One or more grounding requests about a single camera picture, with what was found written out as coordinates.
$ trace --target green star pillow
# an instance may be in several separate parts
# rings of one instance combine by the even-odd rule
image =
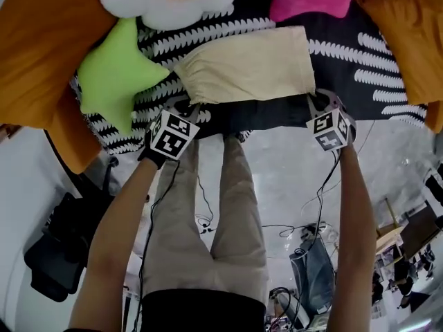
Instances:
[[[99,113],[129,136],[134,95],[158,84],[169,70],[146,58],[137,47],[136,20],[120,19],[106,40],[78,69],[82,113]]]

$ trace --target leg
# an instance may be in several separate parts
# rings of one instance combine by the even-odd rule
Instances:
[[[227,291],[267,305],[268,270],[251,170],[238,139],[225,140],[220,220],[211,255]]]
[[[212,288],[214,262],[195,224],[198,142],[180,159],[174,185],[154,211],[154,228],[143,267],[143,296],[177,288]],[[177,164],[166,161],[156,201],[168,188]]]

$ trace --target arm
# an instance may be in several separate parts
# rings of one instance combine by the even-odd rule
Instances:
[[[157,165],[144,159],[112,201],[94,235],[69,328],[120,332],[123,284]]]
[[[369,331],[376,231],[353,146],[342,149],[340,252],[329,332]]]

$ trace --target black glove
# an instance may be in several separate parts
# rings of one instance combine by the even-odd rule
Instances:
[[[145,134],[145,148],[143,149],[137,160],[142,161],[142,159],[148,158],[153,163],[155,163],[157,167],[160,169],[167,160],[167,158],[163,154],[160,154],[159,152],[152,150],[150,144],[151,144],[151,131],[148,130]]]

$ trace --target gray floor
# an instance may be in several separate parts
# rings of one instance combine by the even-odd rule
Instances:
[[[428,129],[419,129],[401,121],[360,121],[357,125],[355,148],[359,152],[361,169],[380,225],[390,223],[384,199],[389,198],[397,216],[424,202],[420,194],[419,178],[433,160],[433,135]],[[222,167],[223,142],[221,136],[201,141],[199,174],[210,207],[215,214],[212,228],[217,227],[219,178]],[[333,155],[325,153],[308,130],[277,128],[254,131],[244,143],[263,225],[305,225],[317,219],[316,192],[334,163]],[[122,183],[134,168],[136,154],[119,156],[120,165],[114,174]],[[337,168],[325,187],[322,220],[331,224],[324,237],[327,249],[336,260],[334,243],[339,229],[340,174]],[[155,184],[151,196],[155,193]],[[149,208],[145,208],[141,229],[134,246],[135,252],[143,247]],[[201,190],[197,189],[197,217],[209,217]],[[296,230],[287,238],[279,237],[284,228],[264,228],[271,286],[293,286],[293,274],[288,256],[300,244]],[[213,233],[202,235],[207,246]]]

